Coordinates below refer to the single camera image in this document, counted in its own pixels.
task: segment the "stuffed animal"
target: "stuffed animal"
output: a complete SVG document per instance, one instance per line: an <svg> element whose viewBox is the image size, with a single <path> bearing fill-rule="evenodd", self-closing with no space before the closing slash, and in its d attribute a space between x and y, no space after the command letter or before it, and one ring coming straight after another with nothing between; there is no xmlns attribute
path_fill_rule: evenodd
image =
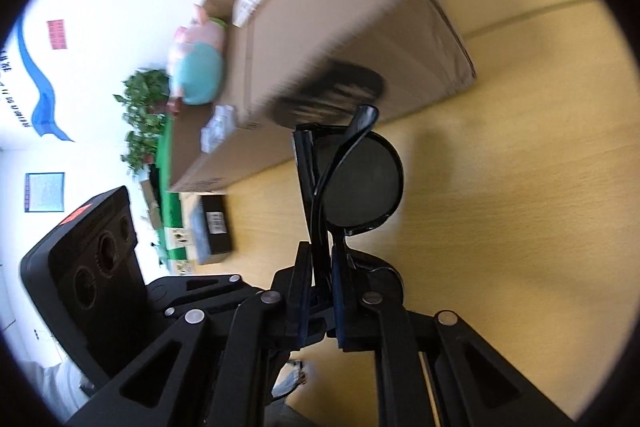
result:
<svg viewBox="0 0 640 427"><path fill-rule="evenodd" d="M202 6L194 5L194 8L191 25L177 29L169 53L167 73L171 78L167 109L172 115L180 112L183 103L212 102L222 84L226 24L209 19Z"/></svg>

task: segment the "framed picture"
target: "framed picture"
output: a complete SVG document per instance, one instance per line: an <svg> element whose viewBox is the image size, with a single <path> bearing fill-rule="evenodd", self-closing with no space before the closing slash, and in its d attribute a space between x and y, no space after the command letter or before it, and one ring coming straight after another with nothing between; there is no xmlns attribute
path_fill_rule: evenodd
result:
<svg viewBox="0 0 640 427"><path fill-rule="evenodd" d="M25 212L64 212L65 173L28 172L24 176Z"/></svg>

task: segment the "white wall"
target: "white wall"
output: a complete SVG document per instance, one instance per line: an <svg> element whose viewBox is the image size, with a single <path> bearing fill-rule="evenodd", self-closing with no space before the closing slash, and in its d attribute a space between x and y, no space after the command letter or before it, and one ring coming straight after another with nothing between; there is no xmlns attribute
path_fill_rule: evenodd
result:
<svg viewBox="0 0 640 427"><path fill-rule="evenodd" d="M128 185L143 276L148 282L163 275L150 247L154 234L139 219L144 212L142 195L120 162L128 130L122 107L111 95L122 92L122 81L136 68L164 66L175 29L188 23L192 4L201 1L31 0L26 8L27 49L54 88L56 123L73 140L40 137L33 128L23 127L6 95L0 97L0 263L16 325L33 360L47 365L60 356L22 288L18 266L63 214L24 213L24 174L64 171L67 212L100 192ZM65 22L66 50L50 47L47 21L58 19ZM20 60L15 32L4 47L12 70L0 72L2 89L30 120L38 90ZM44 332L41 340L33 330Z"/></svg>

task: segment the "potted plant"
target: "potted plant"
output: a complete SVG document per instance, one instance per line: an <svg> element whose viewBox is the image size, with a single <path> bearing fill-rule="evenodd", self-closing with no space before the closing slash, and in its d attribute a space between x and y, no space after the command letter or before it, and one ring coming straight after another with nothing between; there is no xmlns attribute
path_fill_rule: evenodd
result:
<svg viewBox="0 0 640 427"><path fill-rule="evenodd" d="M120 156L133 173L154 161L158 137L164 129L168 80L163 70L138 70L124 80L124 94L113 95L125 108L124 121L133 127L125 137L129 150Z"/></svg>

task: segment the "red sign on wall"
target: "red sign on wall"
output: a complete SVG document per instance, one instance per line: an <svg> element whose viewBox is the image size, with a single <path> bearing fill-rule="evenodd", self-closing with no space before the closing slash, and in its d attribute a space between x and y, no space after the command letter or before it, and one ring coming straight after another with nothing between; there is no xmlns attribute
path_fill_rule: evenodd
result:
<svg viewBox="0 0 640 427"><path fill-rule="evenodd" d="M66 50L64 19L47 21L47 26L49 26L49 42L51 42L51 49Z"/></svg>

